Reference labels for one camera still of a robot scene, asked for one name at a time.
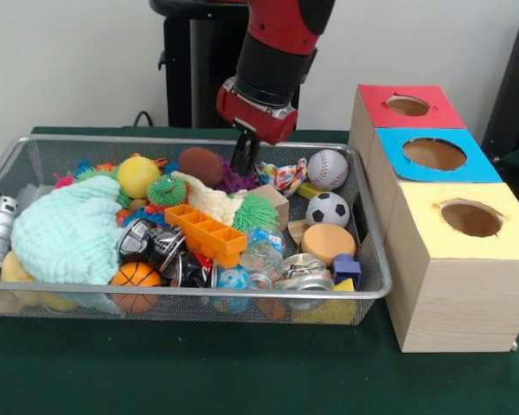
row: orange plastic tray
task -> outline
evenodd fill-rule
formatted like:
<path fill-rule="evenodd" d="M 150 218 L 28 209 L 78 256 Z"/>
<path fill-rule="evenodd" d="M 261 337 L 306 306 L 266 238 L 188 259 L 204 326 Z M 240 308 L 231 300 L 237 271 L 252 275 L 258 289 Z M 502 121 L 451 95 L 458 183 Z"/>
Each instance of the orange plastic tray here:
<path fill-rule="evenodd" d="M 165 221 L 183 230 L 189 249 L 217 259 L 218 264 L 226 268 L 237 266 L 240 253 L 247 248 L 244 233 L 189 205 L 168 207 L 165 209 Z"/>

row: baseball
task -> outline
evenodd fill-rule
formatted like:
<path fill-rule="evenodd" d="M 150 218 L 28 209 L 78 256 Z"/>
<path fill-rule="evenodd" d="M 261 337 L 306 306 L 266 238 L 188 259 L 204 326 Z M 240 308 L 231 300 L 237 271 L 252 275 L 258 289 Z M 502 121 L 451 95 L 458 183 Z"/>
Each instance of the baseball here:
<path fill-rule="evenodd" d="M 308 179 L 323 190 L 340 188 L 348 177 L 348 162 L 334 150 L 321 150 L 308 163 Z"/>

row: pink toy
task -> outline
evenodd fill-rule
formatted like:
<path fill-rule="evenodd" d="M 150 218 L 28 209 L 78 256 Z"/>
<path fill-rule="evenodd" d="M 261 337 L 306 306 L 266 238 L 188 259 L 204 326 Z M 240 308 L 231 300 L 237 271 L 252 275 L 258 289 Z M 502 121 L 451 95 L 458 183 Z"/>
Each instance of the pink toy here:
<path fill-rule="evenodd" d="M 54 174 L 54 177 L 55 180 L 57 180 L 54 188 L 65 188 L 67 186 L 71 186 L 75 181 L 73 176 L 59 177 L 58 175 Z"/>

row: metal mesh basket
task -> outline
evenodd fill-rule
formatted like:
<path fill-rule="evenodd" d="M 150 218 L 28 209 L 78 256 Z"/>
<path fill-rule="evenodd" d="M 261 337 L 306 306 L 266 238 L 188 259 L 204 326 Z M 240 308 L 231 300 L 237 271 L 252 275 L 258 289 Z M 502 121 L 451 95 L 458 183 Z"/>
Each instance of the metal mesh basket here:
<path fill-rule="evenodd" d="M 30 136 L 21 138 L 0 158 L 0 195 L 31 200 L 55 184 L 83 159 L 90 165 L 121 163 L 138 152 L 149 158 L 176 160 L 190 145 L 200 145 L 229 158 L 234 142 L 132 137 Z M 263 145 L 259 159 L 276 165 L 296 163 L 321 149 L 333 149 L 347 157 L 349 177 L 336 192 L 350 205 L 349 231 L 357 241 L 356 258 L 362 267 L 357 292 L 214 290 L 156 287 L 123 287 L 0 282 L 0 315 L 171 321 L 280 322 L 358 324 L 374 300 L 390 291 L 391 279 L 374 217 L 368 186 L 357 154 L 338 144 Z M 304 218 L 308 201 L 290 199 L 290 220 Z M 285 232 L 285 256 L 298 247 Z M 126 310 L 118 304 L 129 304 Z"/>

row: wooden box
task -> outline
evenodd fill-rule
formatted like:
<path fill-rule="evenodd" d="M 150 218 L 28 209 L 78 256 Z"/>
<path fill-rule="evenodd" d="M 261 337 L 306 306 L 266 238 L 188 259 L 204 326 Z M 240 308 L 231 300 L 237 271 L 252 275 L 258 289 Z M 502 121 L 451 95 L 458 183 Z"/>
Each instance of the wooden box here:
<path fill-rule="evenodd" d="M 501 182 L 438 86 L 359 86 L 349 145 L 386 238 L 400 182 Z"/>
<path fill-rule="evenodd" d="M 506 352 L 519 333 L 519 203 L 503 183 L 403 182 L 385 244 L 403 352 Z"/>

